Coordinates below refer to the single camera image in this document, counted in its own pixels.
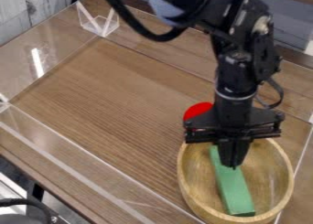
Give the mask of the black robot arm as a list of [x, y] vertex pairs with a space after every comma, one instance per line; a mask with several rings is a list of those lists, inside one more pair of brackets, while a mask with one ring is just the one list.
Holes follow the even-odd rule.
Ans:
[[167, 42], [189, 27], [210, 35], [218, 61], [214, 102], [184, 112], [184, 141], [218, 146], [220, 164], [242, 165], [254, 140], [280, 135], [283, 114], [275, 104], [255, 107], [259, 86], [278, 85], [280, 56], [274, 45], [274, 22], [262, 0], [147, 0], [153, 14], [171, 27], [151, 32], [121, 0], [107, 0], [132, 30], [155, 42]]

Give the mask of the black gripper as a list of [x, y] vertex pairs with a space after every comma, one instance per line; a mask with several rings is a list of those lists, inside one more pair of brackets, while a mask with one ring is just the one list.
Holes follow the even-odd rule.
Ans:
[[254, 107], [254, 96], [250, 94], [235, 98], [216, 92], [212, 108], [188, 121], [181, 118], [184, 141], [188, 144], [218, 142], [220, 164], [227, 167], [242, 165], [250, 139], [279, 137], [280, 134], [284, 114]]

